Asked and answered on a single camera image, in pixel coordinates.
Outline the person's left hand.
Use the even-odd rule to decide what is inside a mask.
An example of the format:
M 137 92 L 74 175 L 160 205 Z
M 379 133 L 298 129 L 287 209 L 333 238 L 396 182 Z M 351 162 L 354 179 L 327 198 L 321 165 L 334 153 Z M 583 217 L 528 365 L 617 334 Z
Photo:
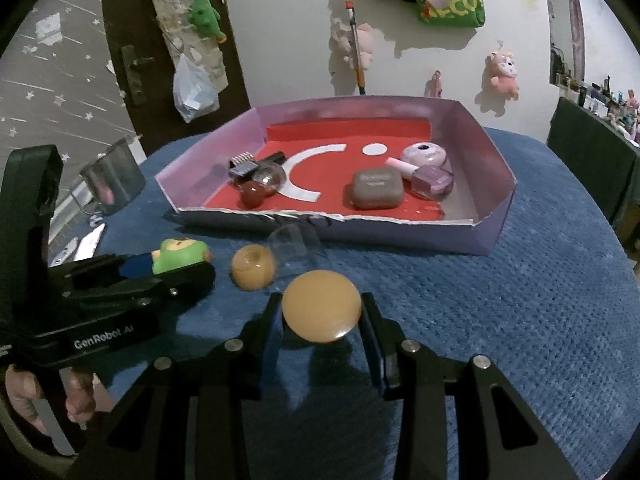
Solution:
M 43 399 L 42 388 L 36 376 L 26 370 L 17 370 L 10 365 L 4 376 L 4 384 L 12 408 L 47 436 L 47 428 L 34 407 L 35 399 Z M 76 372 L 72 368 L 70 377 L 66 380 L 66 386 L 68 387 L 65 401 L 67 417 L 71 422 L 88 422 L 96 411 L 93 374 Z

